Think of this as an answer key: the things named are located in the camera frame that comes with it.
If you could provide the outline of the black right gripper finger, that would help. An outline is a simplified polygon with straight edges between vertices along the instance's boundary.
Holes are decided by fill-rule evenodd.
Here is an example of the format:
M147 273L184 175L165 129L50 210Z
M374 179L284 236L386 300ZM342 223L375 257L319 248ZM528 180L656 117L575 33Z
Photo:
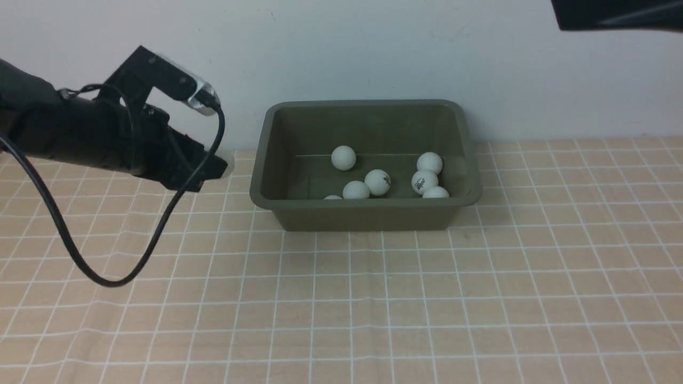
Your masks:
M552 1L563 31L682 30L682 1Z

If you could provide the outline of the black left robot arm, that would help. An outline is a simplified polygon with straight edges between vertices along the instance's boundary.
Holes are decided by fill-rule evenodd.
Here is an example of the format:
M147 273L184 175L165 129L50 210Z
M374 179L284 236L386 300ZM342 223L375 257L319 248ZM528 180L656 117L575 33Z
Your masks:
M188 187L222 178L230 162L169 125L169 114L147 103L153 89L212 116L197 95L216 98L212 85L170 59L140 46L95 98L58 90L49 81L2 61L2 133L26 156L127 173L177 190L200 162Z

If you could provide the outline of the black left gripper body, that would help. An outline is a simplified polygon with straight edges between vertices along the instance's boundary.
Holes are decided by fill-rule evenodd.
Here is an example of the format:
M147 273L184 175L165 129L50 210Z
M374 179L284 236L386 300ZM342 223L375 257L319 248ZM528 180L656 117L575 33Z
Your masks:
M158 182L168 190L179 190L195 171L207 149L169 126L169 114L145 105L139 115L139 153L127 173Z

